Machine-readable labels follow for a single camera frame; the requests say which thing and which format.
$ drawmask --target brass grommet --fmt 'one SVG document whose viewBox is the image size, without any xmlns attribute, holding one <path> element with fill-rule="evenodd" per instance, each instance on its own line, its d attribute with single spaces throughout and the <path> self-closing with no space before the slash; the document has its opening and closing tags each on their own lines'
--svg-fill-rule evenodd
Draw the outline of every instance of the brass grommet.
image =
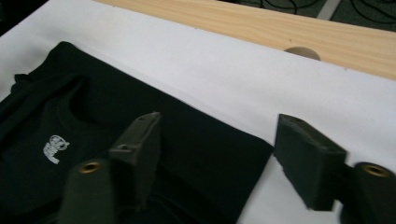
<svg viewBox="0 0 396 224">
<path fill-rule="evenodd" d="M 384 168 L 377 166 L 377 165 L 365 165 L 363 166 L 365 172 L 369 173 L 370 175 L 376 175 L 380 177 L 388 177 L 389 172 Z"/>
<path fill-rule="evenodd" d="M 93 161 L 81 166 L 78 171 L 82 174 L 90 174 L 100 169 L 100 163 Z"/>
</svg>

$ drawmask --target black t-shirt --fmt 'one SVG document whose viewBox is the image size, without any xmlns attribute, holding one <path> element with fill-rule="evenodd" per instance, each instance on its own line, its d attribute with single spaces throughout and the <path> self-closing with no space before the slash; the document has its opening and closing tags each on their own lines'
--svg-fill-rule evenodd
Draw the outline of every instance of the black t-shirt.
<svg viewBox="0 0 396 224">
<path fill-rule="evenodd" d="M 148 209 L 126 216 L 127 222 L 235 223 L 272 153 L 261 139 L 66 42 L 35 71 L 15 79 L 0 103 L 4 216 L 60 201 L 71 167 L 106 158 L 124 129 L 153 111 L 163 115 L 159 175 Z"/>
</svg>

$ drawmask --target wooden surface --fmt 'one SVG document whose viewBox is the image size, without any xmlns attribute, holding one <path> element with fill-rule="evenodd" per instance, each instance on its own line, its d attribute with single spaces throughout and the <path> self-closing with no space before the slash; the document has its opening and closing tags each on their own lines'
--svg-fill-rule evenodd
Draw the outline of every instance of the wooden surface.
<svg viewBox="0 0 396 224">
<path fill-rule="evenodd" d="M 396 33 L 215 0 L 96 0 L 274 49 L 306 47 L 323 62 L 396 79 Z"/>
</svg>

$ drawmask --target white logo print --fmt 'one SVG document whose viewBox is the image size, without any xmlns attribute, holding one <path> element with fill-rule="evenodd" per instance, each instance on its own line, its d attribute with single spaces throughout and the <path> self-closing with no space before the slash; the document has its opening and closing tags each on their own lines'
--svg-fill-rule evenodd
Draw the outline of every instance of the white logo print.
<svg viewBox="0 0 396 224">
<path fill-rule="evenodd" d="M 67 146 L 69 146 L 70 143 L 64 141 L 64 139 L 61 136 L 58 135 L 53 135 L 50 137 L 49 142 L 46 144 L 44 147 L 44 155 L 52 161 L 55 164 L 59 163 L 59 160 L 53 157 L 55 153 L 58 151 L 66 150 Z"/>
</svg>

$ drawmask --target black plastic bracket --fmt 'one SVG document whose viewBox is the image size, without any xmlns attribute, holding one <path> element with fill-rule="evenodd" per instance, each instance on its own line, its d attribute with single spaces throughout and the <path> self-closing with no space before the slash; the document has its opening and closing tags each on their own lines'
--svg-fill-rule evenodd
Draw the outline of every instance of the black plastic bracket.
<svg viewBox="0 0 396 224">
<path fill-rule="evenodd" d="M 301 119 L 279 115 L 274 155 L 306 206 L 331 211 L 343 205 L 343 224 L 392 224 L 396 177 L 385 167 L 345 164 L 347 152 Z"/>
</svg>

